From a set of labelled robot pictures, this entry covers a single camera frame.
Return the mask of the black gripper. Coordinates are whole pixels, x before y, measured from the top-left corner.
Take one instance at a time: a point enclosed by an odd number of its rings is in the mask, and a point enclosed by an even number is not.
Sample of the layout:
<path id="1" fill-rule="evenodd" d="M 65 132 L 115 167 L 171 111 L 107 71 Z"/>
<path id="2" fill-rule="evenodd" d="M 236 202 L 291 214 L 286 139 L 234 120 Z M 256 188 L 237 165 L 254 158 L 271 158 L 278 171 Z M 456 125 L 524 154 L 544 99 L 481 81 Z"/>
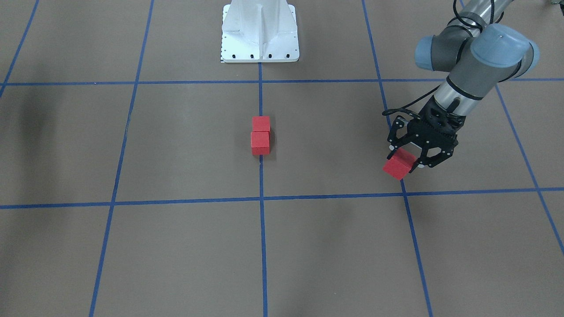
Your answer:
<path id="1" fill-rule="evenodd" d="M 421 154 L 411 166 L 410 172 L 426 166 L 434 168 L 450 158 L 454 148 L 459 144 L 456 133 L 465 122 L 464 116 L 453 113 L 460 102 L 460 98 L 455 98 L 446 109 L 443 109 L 435 98 L 431 98 L 419 113 L 408 110 L 407 107 L 388 110 L 389 116 L 395 112 L 402 112 L 412 119 L 406 121 L 402 116 L 397 116 L 393 120 L 387 137 L 391 145 L 387 160 L 391 160 L 398 149 L 408 143 L 421 148 Z"/>

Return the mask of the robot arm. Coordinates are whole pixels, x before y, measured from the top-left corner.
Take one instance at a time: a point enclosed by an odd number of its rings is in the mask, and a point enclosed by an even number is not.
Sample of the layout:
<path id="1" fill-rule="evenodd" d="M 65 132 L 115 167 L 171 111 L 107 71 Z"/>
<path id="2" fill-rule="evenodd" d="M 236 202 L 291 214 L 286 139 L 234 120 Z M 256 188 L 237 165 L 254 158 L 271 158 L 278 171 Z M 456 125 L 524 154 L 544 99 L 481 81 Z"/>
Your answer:
<path id="1" fill-rule="evenodd" d="M 418 112 L 406 105 L 397 114 L 387 141 L 387 161 L 402 159 L 408 173 L 434 168 L 452 157 L 457 133 L 467 115 L 499 82 L 523 76 L 540 59 L 540 49 L 518 31 L 501 24 L 509 0 L 471 0 L 438 35 L 419 40 L 414 59 L 423 70 L 446 72 L 442 84 L 425 94 Z"/>

